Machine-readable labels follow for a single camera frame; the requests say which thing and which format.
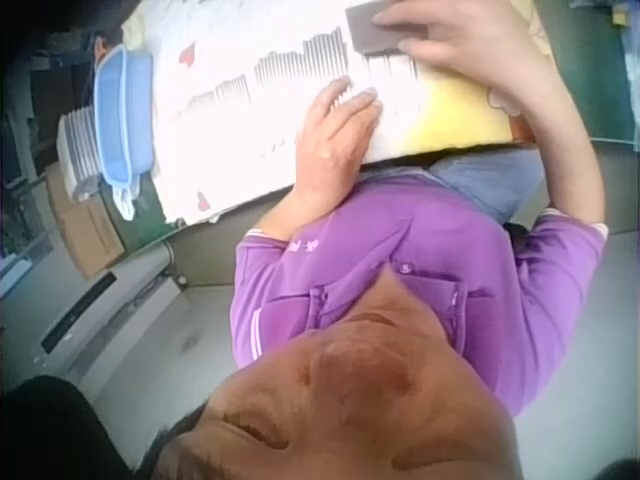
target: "blue jeans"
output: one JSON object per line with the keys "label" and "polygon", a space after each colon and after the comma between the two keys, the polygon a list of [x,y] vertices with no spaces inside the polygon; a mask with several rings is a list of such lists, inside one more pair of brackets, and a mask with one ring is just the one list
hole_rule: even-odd
{"label": "blue jeans", "polygon": [[395,167],[362,173],[359,181],[419,175],[455,190],[501,225],[507,223],[544,180],[540,152],[514,148],[440,160],[428,169]]}

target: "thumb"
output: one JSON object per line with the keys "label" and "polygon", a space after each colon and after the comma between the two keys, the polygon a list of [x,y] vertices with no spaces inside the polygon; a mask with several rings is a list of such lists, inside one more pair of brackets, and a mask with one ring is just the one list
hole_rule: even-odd
{"label": "thumb", "polygon": [[453,59],[450,45],[433,40],[407,38],[398,44],[398,50],[436,67],[448,67]]}

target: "hand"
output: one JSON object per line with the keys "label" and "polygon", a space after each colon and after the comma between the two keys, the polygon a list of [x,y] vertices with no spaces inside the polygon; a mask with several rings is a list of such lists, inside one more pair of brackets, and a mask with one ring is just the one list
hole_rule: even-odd
{"label": "hand", "polygon": [[382,105],[373,89],[333,108],[349,84],[340,78],[325,87],[298,135],[291,194],[306,223],[331,213],[351,192],[378,125]]}
{"label": "hand", "polygon": [[528,85],[541,71],[553,71],[509,0],[396,1],[376,16],[374,23],[425,25],[428,39],[403,40],[399,49],[516,100],[526,95]]}

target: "eye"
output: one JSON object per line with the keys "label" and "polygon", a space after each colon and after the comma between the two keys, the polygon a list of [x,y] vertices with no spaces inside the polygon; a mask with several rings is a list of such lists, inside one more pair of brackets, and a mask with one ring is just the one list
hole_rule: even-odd
{"label": "eye", "polygon": [[222,421],[273,449],[284,450],[289,446],[289,441],[282,435],[281,430],[261,412],[225,412],[222,415]]}

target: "purple shirt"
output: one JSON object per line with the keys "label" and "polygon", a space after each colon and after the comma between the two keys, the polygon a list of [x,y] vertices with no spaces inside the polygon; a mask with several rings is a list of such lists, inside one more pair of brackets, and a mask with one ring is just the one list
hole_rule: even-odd
{"label": "purple shirt", "polygon": [[550,214],[514,256],[502,226],[456,192],[408,176],[363,183],[289,244],[249,232],[238,245],[234,356],[244,367],[327,328],[389,263],[517,414],[564,356],[604,244],[597,228]]}

